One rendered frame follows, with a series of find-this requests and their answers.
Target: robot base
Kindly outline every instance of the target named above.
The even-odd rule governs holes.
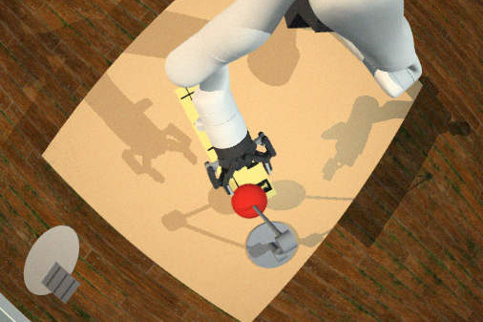
[[[295,239],[288,226],[282,223],[273,224],[280,232],[288,231]],[[275,236],[275,233],[267,224],[258,225],[250,232],[246,240],[246,253],[255,265],[262,268],[276,268],[288,263],[295,255],[297,247],[287,253],[279,254]]]

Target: red ball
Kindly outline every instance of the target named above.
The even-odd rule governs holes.
[[[235,212],[245,219],[253,219],[259,216],[253,206],[261,212],[266,209],[267,199],[263,189],[257,184],[243,184],[238,187],[231,198],[231,205]]]

